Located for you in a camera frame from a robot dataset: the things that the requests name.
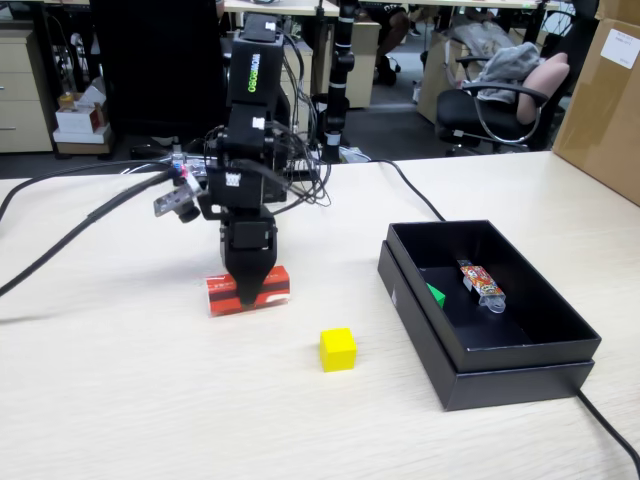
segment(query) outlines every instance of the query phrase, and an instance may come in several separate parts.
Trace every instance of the green cube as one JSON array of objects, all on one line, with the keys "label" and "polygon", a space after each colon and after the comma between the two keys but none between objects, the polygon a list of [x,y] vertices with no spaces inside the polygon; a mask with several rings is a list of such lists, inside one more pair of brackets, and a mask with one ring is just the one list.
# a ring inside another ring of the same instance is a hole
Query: green cube
[{"label": "green cube", "polygon": [[429,290],[431,290],[431,293],[435,297],[436,302],[438,302],[438,305],[440,305],[440,308],[444,308],[444,299],[446,298],[446,295],[442,293],[440,290],[438,290],[437,288],[432,287],[428,283],[427,283],[427,287],[429,287]]}]

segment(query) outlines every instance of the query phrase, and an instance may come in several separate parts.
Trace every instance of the red box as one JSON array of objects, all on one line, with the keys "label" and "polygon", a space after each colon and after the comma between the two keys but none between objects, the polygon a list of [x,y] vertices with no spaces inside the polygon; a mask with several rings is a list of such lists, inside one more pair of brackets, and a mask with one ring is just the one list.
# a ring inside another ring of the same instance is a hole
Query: red box
[{"label": "red box", "polygon": [[289,274],[282,266],[273,267],[262,284],[256,303],[251,307],[242,306],[238,298],[236,281],[228,273],[207,278],[207,291],[209,307],[214,316],[282,305],[289,301],[291,292]]}]

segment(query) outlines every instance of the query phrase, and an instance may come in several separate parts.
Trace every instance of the gray cloth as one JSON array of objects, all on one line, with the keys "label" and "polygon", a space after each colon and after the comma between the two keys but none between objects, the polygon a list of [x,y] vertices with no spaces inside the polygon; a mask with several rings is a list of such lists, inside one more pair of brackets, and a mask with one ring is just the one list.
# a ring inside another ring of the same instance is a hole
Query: gray cloth
[{"label": "gray cloth", "polygon": [[[520,85],[529,74],[540,65],[540,54],[532,43],[523,43],[517,47],[501,48],[473,81],[499,82]],[[480,100],[515,103],[516,93],[496,88],[486,88],[478,94]]]},{"label": "gray cloth", "polygon": [[476,22],[464,15],[456,15],[447,35],[464,43],[471,54],[479,57],[493,57],[501,48],[513,47],[513,40],[502,28],[493,22]]}]

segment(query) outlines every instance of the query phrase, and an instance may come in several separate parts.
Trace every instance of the yellow cube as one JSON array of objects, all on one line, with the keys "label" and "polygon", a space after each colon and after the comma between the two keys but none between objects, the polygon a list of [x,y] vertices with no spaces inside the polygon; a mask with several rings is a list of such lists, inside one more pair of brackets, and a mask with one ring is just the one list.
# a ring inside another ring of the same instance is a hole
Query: yellow cube
[{"label": "yellow cube", "polygon": [[356,351],[356,342],[348,328],[325,330],[320,335],[320,360],[325,372],[352,369]]}]

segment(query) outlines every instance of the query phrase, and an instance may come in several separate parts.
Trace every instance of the drawer cabinet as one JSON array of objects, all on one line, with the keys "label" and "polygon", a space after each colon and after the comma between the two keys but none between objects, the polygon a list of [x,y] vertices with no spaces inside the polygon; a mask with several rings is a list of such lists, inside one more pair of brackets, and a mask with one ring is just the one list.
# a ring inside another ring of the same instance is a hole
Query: drawer cabinet
[{"label": "drawer cabinet", "polygon": [[0,153],[52,151],[54,117],[35,34],[0,29]]}]

